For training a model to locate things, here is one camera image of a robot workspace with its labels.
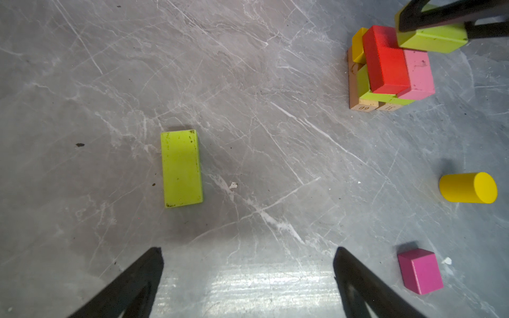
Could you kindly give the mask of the lime green block front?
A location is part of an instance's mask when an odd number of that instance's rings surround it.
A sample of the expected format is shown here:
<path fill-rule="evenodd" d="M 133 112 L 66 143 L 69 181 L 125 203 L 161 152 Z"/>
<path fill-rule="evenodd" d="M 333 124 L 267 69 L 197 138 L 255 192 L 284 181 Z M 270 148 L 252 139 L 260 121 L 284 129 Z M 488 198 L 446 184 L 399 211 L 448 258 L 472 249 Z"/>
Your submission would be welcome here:
<path fill-rule="evenodd" d="M 394 18 L 400 48 L 449 54 L 469 42 L 465 25 L 462 23 L 401 32 L 399 31 L 401 12 L 403 9 L 400 9 Z"/>

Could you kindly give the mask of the red rectangular block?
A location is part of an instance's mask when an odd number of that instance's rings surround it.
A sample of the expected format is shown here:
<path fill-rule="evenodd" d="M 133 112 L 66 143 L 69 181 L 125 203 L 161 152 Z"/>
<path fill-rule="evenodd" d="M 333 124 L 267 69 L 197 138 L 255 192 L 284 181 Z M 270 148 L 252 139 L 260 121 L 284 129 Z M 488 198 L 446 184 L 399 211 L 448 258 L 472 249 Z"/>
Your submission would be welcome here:
<path fill-rule="evenodd" d="M 372 26 L 363 35 L 363 48 L 373 93 L 397 95 L 410 88 L 404 50 L 394 28 Z"/>

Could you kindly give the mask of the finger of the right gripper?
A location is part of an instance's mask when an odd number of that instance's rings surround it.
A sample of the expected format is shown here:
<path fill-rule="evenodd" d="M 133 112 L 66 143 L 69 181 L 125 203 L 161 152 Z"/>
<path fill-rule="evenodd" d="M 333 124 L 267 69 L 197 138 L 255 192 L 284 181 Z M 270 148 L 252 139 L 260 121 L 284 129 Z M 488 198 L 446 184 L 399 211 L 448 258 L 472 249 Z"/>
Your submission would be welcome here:
<path fill-rule="evenodd" d="M 465 23 L 468 39 L 499 38 L 509 36 L 509 22 L 476 25 L 474 21 Z"/>
<path fill-rule="evenodd" d="M 410 32 L 442 25 L 474 22 L 480 19 L 508 14 L 506 0 L 469 0 L 424 10 L 428 0 L 413 0 L 402 10 L 399 16 L 398 30 Z"/>

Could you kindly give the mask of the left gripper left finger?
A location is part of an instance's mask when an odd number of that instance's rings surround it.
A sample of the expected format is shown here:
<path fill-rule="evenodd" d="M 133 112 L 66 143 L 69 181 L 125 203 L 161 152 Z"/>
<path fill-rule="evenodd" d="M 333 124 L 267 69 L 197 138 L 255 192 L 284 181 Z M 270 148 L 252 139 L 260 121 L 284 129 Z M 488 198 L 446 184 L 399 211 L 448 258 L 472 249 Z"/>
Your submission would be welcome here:
<path fill-rule="evenodd" d="M 164 268 L 152 247 L 71 317 L 149 317 Z"/>

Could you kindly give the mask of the natural wood block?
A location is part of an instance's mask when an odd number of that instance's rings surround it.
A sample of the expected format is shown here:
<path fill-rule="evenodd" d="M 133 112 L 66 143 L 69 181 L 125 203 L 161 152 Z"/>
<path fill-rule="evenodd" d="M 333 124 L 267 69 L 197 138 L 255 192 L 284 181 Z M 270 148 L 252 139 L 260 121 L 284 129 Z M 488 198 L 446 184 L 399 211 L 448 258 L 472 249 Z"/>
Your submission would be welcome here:
<path fill-rule="evenodd" d="M 349 108 L 350 110 L 369 113 L 379 107 L 379 102 L 361 99 L 359 97 L 359 90 L 357 86 L 357 73 L 360 69 L 360 64 L 353 61 L 352 48 L 347 51 L 348 67 L 349 67 Z"/>
<path fill-rule="evenodd" d="M 396 111 L 400 108 L 402 108 L 402 105 L 380 102 L 379 107 L 376 110 L 377 111 Z"/>

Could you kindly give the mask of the yellow rectangular block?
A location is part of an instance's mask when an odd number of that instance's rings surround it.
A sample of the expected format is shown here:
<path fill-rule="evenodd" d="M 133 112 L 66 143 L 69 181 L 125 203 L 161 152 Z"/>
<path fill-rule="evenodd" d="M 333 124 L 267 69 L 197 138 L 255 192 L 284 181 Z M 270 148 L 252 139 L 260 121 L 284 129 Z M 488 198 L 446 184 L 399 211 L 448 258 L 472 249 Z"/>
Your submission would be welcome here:
<path fill-rule="evenodd" d="M 352 59 L 355 63 L 362 65 L 367 63 L 363 46 L 363 36 L 367 31 L 367 28 L 360 28 L 352 39 Z"/>

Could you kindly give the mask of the pink rectangular block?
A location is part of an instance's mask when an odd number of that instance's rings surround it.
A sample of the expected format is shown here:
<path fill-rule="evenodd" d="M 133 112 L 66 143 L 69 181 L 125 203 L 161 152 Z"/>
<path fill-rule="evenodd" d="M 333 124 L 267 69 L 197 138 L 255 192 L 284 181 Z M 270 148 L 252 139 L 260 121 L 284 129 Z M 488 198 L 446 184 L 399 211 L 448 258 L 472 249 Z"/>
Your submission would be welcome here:
<path fill-rule="evenodd" d="M 435 94 L 432 69 L 427 52 L 404 50 L 410 87 L 397 94 L 399 99 L 423 100 Z"/>

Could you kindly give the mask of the lime green block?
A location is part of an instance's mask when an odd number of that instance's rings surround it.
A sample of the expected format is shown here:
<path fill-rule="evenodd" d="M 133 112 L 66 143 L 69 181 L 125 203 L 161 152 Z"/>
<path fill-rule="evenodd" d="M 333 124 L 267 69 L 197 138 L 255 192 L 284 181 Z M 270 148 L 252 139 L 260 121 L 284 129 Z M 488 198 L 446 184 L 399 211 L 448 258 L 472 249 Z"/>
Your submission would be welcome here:
<path fill-rule="evenodd" d="M 462 23 L 401 32 L 399 31 L 401 12 L 403 9 L 400 9 L 394 18 L 400 48 L 449 54 L 469 42 L 465 25 Z"/>
<path fill-rule="evenodd" d="M 393 103 L 399 105 L 409 105 L 415 100 L 400 99 L 395 94 L 376 94 L 371 90 L 371 85 L 368 77 L 368 66 L 364 65 L 357 71 L 357 93 L 360 99 L 371 101 L 378 101 L 383 103 Z"/>
<path fill-rule="evenodd" d="M 165 207 L 200 204 L 204 193 L 197 131 L 163 132 L 160 142 Z"/>

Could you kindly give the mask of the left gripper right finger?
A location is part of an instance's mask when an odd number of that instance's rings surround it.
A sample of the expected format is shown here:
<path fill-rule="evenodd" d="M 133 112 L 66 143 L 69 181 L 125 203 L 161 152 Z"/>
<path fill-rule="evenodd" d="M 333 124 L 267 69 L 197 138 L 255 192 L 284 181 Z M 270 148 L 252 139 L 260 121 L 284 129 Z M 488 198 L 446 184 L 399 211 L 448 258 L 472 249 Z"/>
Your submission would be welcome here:
<path fill-rule="evenodd" d="M 335 281 L 347 317 L 423 317 L 346 248 L 334 257 Z"/>

